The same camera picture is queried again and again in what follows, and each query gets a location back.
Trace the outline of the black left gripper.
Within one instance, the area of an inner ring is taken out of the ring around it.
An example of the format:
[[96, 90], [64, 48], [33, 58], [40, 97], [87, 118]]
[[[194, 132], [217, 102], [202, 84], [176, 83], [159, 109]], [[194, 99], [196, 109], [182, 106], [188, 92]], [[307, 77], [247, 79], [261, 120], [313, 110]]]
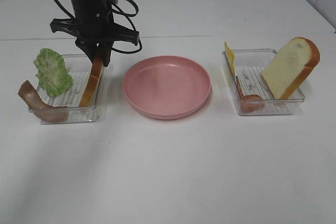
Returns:
[[[136, 46], [140, 43], [139, 32], [130, 21], [130, 18], [136, 16], [139, 12], [137, 4], [132, 4], [134, 7], [134, 13], [132, 14], [125, 13], [115, 3], [100, 5], [77, 3], [72, 6], [75, 14], [74, 19], [53, 19], [50, 27], [54, 33], [62, 31], [78, 38], [75, 40], [75, 45], [86, 54], [91, 63], [93, 63], [97, 52], [97, 43], [100, 43], [98, 53], [104, 67], [107, 67], [110, 63], [111, 42], [125, 41]], [[127, 18], [132, 27], [127, 28], [115, 23], [113, 14], [119, 14]]]

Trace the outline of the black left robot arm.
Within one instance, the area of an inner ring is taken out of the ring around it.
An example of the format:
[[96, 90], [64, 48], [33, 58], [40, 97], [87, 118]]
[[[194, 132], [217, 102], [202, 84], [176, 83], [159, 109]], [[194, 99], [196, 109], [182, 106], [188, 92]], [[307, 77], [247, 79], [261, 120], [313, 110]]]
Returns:
[[117, 51], [116, 41], [130, 42], [141, 51], [142, 43], [135, 26], [124, 27], [114, 21], [114, 15], [124, 16], [127, 20], [135, 17], [139, 8], [133, 0], [71, 0], [74, 15], [68, 19], [53, 19], [52, 32], [65, 32], [76, 38], [75, 44], [90, 60], [99, 56], [106, 67], [111, 52]]

